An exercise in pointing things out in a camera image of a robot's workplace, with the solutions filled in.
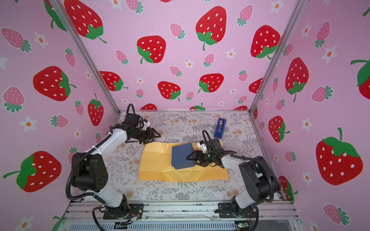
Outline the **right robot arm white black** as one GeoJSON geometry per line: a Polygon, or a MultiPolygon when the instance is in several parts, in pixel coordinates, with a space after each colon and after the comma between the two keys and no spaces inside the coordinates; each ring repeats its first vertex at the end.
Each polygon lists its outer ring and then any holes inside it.
{"type": "Polygon", "coordinates": [[[236,217],[244,216],[248,209],[253,210],[263,202],[272,203],[274,194],[281,190],[278,178],[262,156],[238,156],[234,151],[194,151],[186,159],[201,167],[240,171],[246,190],[231,199],[228,209],[236,217]]]}

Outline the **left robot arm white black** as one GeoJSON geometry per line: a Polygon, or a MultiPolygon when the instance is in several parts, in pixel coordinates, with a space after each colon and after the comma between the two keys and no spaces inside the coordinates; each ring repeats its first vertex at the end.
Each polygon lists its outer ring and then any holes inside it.
{"type": "Polygon", "coordinates": [[[146,145],[160,137],[161,135],[151,127],[140,128],[123,123],[110,126],[108,135],[102,141],[88,151],[73,156],[71,172],[66,183],[66,197],[69,200],[77,200],[92,196],[114,216],[128,216],[131,208],[127,197],[109,184],[103,155],[112,153],[126,141],[146,145]]]}

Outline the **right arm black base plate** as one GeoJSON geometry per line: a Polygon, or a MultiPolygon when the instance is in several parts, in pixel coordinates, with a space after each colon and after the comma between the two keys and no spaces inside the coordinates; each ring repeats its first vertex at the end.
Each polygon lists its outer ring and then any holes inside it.
{"type": "Polygon", "coordinates": [[[219,203],[218,209],[214,211],[220,218],[257,218],[259,211],[257,207],[239,208],[234,203],[219,203]]]}

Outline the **yellow orange wrapping paper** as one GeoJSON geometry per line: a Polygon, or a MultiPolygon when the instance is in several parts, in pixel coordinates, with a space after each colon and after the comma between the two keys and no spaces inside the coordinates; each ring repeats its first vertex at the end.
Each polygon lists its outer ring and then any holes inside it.
{"type": "Polygon", "coordinates": [[[181,143],[152,142],[143,150],[139,168],[139,180],[164,182],[202,182],[228,180],[226,169],[219,166],[175,169],[172,166],[172,148],[181,143]]]}

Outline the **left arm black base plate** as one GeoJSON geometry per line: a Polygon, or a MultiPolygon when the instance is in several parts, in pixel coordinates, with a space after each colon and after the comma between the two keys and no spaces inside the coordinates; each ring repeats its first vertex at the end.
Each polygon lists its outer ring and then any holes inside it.
{"type": "Polygon", "coordinates": [[[127,206],[124,205],[117,208],[107,207],[104,212],[103,219],[141,219],[143,211],[144,204],[128,204],[127,206]]]}

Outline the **dark blue gift box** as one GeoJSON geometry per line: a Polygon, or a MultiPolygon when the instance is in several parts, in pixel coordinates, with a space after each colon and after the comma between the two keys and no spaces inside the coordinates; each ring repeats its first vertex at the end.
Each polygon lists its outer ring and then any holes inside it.
{"type": "Polygon", "coordinates": [[[193,152],[194,149],[191,143],[173,146],[171,160],[172,167],[176,170],[194,167],[194,162],[187,160],[187,157],[193,152]]]}

